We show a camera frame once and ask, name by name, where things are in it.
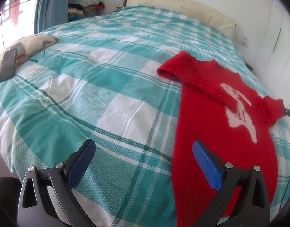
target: teal and white checkered blanket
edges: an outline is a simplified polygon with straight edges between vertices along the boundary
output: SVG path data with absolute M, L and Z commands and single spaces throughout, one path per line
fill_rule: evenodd
M 94 223 L 175 226 L 170 165 L 181 86 L 156 69 L 184 50 L 266 90 L 223 34 L 164 9 L 137 5 L 43 33 L 59 42 L 0 83 L 0 153 L 10 170 L 23 180 L 28 166 L 52 167 L 91 138 L 96 155 L 75 194 Z M 290 175 L 290 134 L 283 119 L 270 134 L 274 216 Z

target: wall outlet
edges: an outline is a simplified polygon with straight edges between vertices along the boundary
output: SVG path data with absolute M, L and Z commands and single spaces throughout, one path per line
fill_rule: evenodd
M 121 1 L 109 1 L 108 5 L 120 5 Z
M 236 36 L 236 40 L 242 44 L 244 47 L 248 47 L 248 38 L 247 37 L 243 37 L 241 35 L 237 35 Z

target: clothes pile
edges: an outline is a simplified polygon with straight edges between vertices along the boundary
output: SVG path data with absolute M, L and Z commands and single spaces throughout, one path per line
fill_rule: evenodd
M 103 0 L 76 0 L 68 5 L 68 21 L 97 16 L 98 10 L 103 10 Z

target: pillow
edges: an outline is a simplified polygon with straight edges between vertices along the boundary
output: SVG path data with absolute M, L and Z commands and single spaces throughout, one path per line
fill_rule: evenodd
M 5 47 L 5 49 L 0 53 L 0 74 L 1 74 L 1 66 L 4 53 L 9 50 L 12 46 L 15 46 L 17 43 L 21 43 L 24 50 L 26 51 L 25 54 L 18 55 L 16 58 L 16 68 L 19 67 L 20 62 L 28 60 L 30 57 L 34 56 L 35 54 L 39 53 L 40 51 L 54 45 L 58 42 L 58 39 L 52 36 L 43 35 L 43 34 L 33 34 L 26 37 L 23 37 L 13 44 Z

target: red cloth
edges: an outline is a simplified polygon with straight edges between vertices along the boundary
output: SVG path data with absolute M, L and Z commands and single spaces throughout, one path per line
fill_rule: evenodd
M 95 8 L 97 8 L 97 9 L 100 9 L 100 10 L 103 10 L 103 9 L 105 9 L 105 5 L 104 5 L 104 3 L 102 3 L 102 2 L 100 2 L 99 4 L 97 4 L 97 5 L 93 5 Z
M 238 73 L 215 60 L 197 60 L 184 51 L 167 60 L 157 72 L 182 82 L 171 172 L 177 226 L 191 226 L 216 193 L 193 157 L 192 144 L 198 139 L 235 167 L 260 166 L 271 203 L 278 163 L 268 127 L 284 116 L 280 112 L 283 100 L 261 98 Z M 223 216 L 230 215 L 238 193 L 236 188 Z
M 17 0 L 13 3 L 10 4 L 10 18 L 12 23 L 16 26 L 19 23 L 19 14 L 20 14 L 20 1 L 21 0 Z

